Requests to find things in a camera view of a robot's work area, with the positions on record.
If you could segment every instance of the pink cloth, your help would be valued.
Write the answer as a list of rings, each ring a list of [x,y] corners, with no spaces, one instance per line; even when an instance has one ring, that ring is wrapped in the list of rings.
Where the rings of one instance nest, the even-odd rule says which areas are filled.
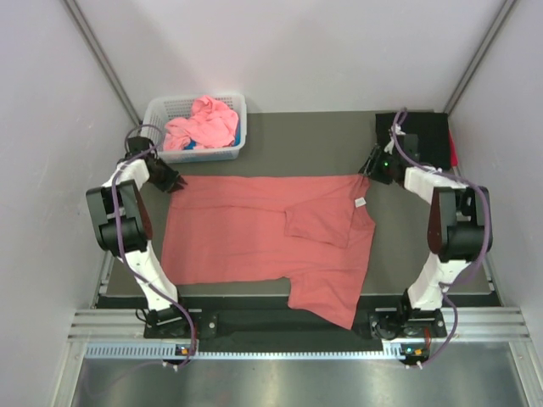
[[[174,284],[290,279],[288,306],[350,329],[374,223],[362,176],[184,176],[161,264]]]
[[[194,101],[189,119],[177,117],[165,128],[164,150],[183,150],[191,140],[194,148],[227,147],[234,144],[238,114],[220,100],[203,96]]]

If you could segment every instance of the shirt label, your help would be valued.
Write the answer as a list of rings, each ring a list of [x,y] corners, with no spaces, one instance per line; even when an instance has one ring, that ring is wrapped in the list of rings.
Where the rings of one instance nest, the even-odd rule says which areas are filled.
[[[364,198],[355,199],[355,206],[357,208],[360,208],[361,206],[364,206],[365,204],[366,204],[366,199]]]

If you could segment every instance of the cable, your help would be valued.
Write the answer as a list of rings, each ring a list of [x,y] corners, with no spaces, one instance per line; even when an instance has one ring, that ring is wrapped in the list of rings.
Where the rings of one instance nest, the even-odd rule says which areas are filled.
[[[400,144],[398,143],[398,136],[397,131],[398,127],[401,126],[404,121],[407,118],[407,109],[403,108],[399,112],[396,113],[394,120],[392,122],[392,127],[390,128],[390,136],[394,140],[394,145],[396,149],[398,150],[398,153],[401,155],[401,157],[407,161],[409,164],[413,165],[414,167],[417,167],[420,170],[426,171],[426,172],[433,172],[432,170],[423,167],[420,165],[417,161],[411,159],[401,148]],[[470,180],[467,180],[465,178],[462,178],[461,176],[456,176],[454,174],[447,174],[443,172],[434,172],[438,176],[443,176],[444,178],[457,181],[463,184],[469,185],[481,198],[481,201],[483,203],[483,217],[484,217],[484,233],[483,233],[483,244],[481,246],[481,250],[475,259],[474,262],[472,262],[470,265],[468,265],[464,270],[462,270],[462,273],[467,270],[468,274],[467,276],[464,276],[463,278],[460,278],[460,275],[450,284],[441,282],[439,284],[439,287],[441,288],[441,292],[443,294],[443,300],[450,305],[452,308],[452,312],[454,315],[454,321],[452,324],[452,328],[449,331],[449,335],[445,338],[445,341],[441,344],[441,346],[432,354],[424,363],[421,364],[422,366],[427,365],[428,363],[431,363],[433,360],[435,360],[443,350],[447,347],[447,345],[451,342],[452,338],[456,334],[456,329],[458,328],[458,308],[454,305],[454,303],[451,301],[449,296],[446,293],[446,289],[459,285],[459,284],[466,284],[473,280],[475,278],[475,275],[477,271],[479,270],[480,266],[483,264],[484,256],[486,255],[486,252],[489,248],[490,243],[490,206],[486,199],[486,196],[483,193],[483,190],[475,183],[471,182]]]
[[[138,311],[142,311],[143,318],[142,318],[141,316],[139,316]],[[138,318],[141,322],[144,322],[146,326],[147,326],[147,325],[150,325],[150,324],[148,323],[148,319],[147,319],[148,317],[147,317],[147,313],[145,312],[145,309],[143,309],[143,308],[138,308],[138,309],[136,309],[136,311],[134,312],[134,314],[136,315],[136,318]]]
[[[160,135],[162,136],[162,141],[160,143],[162,143],[164,141],[164,138],[165,138],[165,134],[164,132],[159,128],[157,127],[156,125],[138,125],[136,127],[134,127],[133,129],[131,129],[128,134],[126,135],[125,137],[125,147],[127,148],[127,141],[128,141],[128,137],[134,132],[134,131],[137,131],[137,130],[141,130],[143,127],[150,127],[150,128],[153,128],[155,129],[156,131],[158,131],[160,133]],[[154,144],[151,148],[145,150],[145,151],[142,151],[141,153],[138,153],[136,154],[135,156],[129,158],[127,161],[123,162],[121,167],[115,172],[115,174],[113,175],[113,179],[111,180],[111,196],[112,196],[112,199],[113,199],[113,212],[114,212],[114,216],[115,216],[115,229],[116,229],[116,234],[117,234],[117,242],[119,244],[119,254],[120,254],[120,258],[122,259],[122,264],[125,266],[125,268],[137,279],[141,280],[142,282],[144,282],[151,291],[153,291],[154,293],[156,293],[159,297],[165,299],[166,301],[170,302],[172,305],[174,305],[177,309],[179,309],[181,311],[181,313],[183,314],[183,316],[187,319],[187,322],[188,322],[188,325],[190,327],[190,347],[189,347],[189,352],[187,354],[187,357],[185,358],[185,360],[177,366],[177,369],[181,369],[183,366],[187,365],[190,361],[190,357],[192,355],[194,355],[195,353],[195,345],[196,345],[196,330],[194,329],[194,323],[193,323],[193,320],[192,318],[190,317],[190,314],[187,312],[186,309],[183,308],[182,305],[180,305],[175,299],[173,298],[170,298],[168,297],[167,295],[163,294],[157,287],[155,287],[153,285],[152,282],[150,282],[149,280],[147,280],[145,277],[141,276],[139,273],[137,273],[136,271],[134,271],[129,265],[128,265],[128,261],[126,260],[126,253],[125,253],[125,244],[123,242],[123,238],[122,238],[122,230],[121,230],[121,215],[120,215],[120,205],[119,205],[119,196],[117,195],[117,180],[119,179],[119,176],[120,174],[122,174],[122,171],[131,163],[133,163],[134,161],[136,161],[137,159],[142,159],[143,157],[145,157],[147,154],[150,154],[152,152],[156,152],[156,149],[157,147],[160,145],[159,144]],[[145,320],[141,319],[139,317],[139,315],[137,314],[137,310],[136,310],[136,317],[140,320],[140,321],[143,321],[145,323],[147,323],[147,316],[145,315],[145,312],[143,312],[143,315],[145,316]],[[162,361],[157,361],[157,360],[151,360],[151,361],[146,361],[146,362],[143,362],[139,365],[136,365],[134,367],[132,367],[130,370],[128,370],[127,372],[123,373],[121,376],[117,377],[115,380],[113,380],[112,383],[110,383],[102,392],[99,392],[99,393],[92,393],[89,389],[89,386],[88,386],[88,379],[87,379],[87,373],[85,372],[85,379],[84,379],[84,387],[85,387],[85,391],[87,392],[88,396],[91,398],[91,399],[97,399],[97,398],[100,398],[102,396],[104,396],[112,387],[114,387],[118,382],[120,382],[121,380],[123,380],[125,377],[127,377],[128,375],[130,375],[131,373],[133,373],[134,371],[137,371],[139,370],[140,368],[142,367],[145,367],[145,366],[148,366],[148,365],[157,365],[157,364],[162,364]]]
[[[156,152],[156,149],[162,145],[162,143],[164,142],[164,140],[166,139],[166,134],[159,128],[157,127],[156,125],[137,125],[136,127],[134,127],[133,129],[131,129],[130,131],[128,131],[128,133],[126,133],[126,136],[125,136],[125,151],[128,153],[130,150],[128,148],[128,139],[130,138],[130,136],[132,135],[132,133],[134,131],[137,131],[137,130],[142,130],[142,128],[144,127],[149,127],[151,129],[155,129],[156,131],[159,132],[159,134],[162,136],[162,139],[157,142],[157,143],[154,143],[153,140],[151,140],[149,138],[149,140],[151,140],[151,144],[154,146],[156,144],[156,147],[153,148],[153,151]]]

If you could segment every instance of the metal frame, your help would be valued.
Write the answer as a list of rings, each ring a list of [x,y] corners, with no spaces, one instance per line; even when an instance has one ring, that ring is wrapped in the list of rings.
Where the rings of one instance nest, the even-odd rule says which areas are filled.
[[[453,343],[509,343],[515,360],[519,378],[530,405],[543,400],[543,375],[531,343],[528,328],[518,308],[460,308],[459,322]],[[445,326],[451,329],[452,309],[443,309]],[[59,378],[53,402],[58,407],[70,406],[75,395],[76,384],[81,374],[82,361],[89,354],[96,357],[96,346],[104,350],[104,358],[135,359],[134,350],[168,347],[172,344],[188,346],[187,339],[155,340],[143,338],[144,324],[136,318],[133,309],[80,309],[76,312],[64,352],[63,372]],[[398,349],[402,343],[416,340],[396,339],[383,341],[382,352],[339,352],[339,353],[197,353],[198,360],[393,360],[401,359]],[[122,352],[108,352],[108,349],[124,348]],[[157,352],[144,359],[162,359]]]
[[[505,24],[509,15],[511,15],[511,12],[513,11],[517,3],[518,0],[505,0],[501,5],[498,13],[492,20],[489,29],[484,34],[483,41],[481,41],[481,43],[479,44],[477,51],[473,55],[472,59],[469,61],[469,64],[464,70],[462,77],[456,84],[455,90],[445,104],[445,107],[443,108],[443,111],[445,113],[451,114],[458,102],[460,101],[460,98],[462,97],[462,94],[466,91],[466,88],[469,85],[469,82],[472,80],[473,75],[475,75],[475,72],[481,65],[481,62],[483,62],[484,57],[494,43],[498,33]]]
[[[509,343],[518,377],[530,406],[543,405],[543,369],[534,344],[531,342]]]
[[[136,108],[134,108],[132,101],[128,97],[125,88],[122,86],[119,76],[116,74],[113,65],[109,61],[108,55],[102,49],[102,45],[98,41],[91,26],[88,24],[87,18],[81,11],[79,4],[77,4],[76,0],[61,0],[61,2],[72,21],[76,24],[77,29],[83,37],[83,40],[87,43],[89,50],[98,62],[98,65],[100,65],[100,69],[103,71],[106,80],[113,88],[115,95],[117,95],[119,98],[123,108],[125,108],[126,113],[134,125],[139,125],[141,123],[141,118],[139,117]]]

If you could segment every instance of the red cloth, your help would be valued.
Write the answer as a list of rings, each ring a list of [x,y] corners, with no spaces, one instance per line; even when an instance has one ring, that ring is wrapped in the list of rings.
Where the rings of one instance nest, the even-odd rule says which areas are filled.
[[[350,329],[374,223],[362,176],[184,176],[161,264],[174,284],[290,279],[288,306]]]

